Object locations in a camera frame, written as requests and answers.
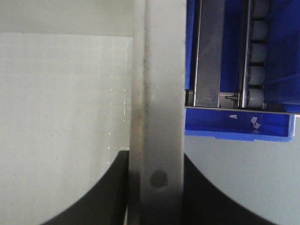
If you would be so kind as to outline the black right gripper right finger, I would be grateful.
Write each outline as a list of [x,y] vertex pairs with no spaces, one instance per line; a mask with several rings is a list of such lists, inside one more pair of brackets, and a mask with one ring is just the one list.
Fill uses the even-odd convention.
[[184,155],[184,225],[273,225],[214,186]]

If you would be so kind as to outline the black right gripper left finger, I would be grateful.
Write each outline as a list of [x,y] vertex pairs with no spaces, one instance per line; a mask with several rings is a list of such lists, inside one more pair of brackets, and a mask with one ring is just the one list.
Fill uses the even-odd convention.
[[122,225],[128,204],[129,152],[119,151],[102,178],[82,198],[45,225]]

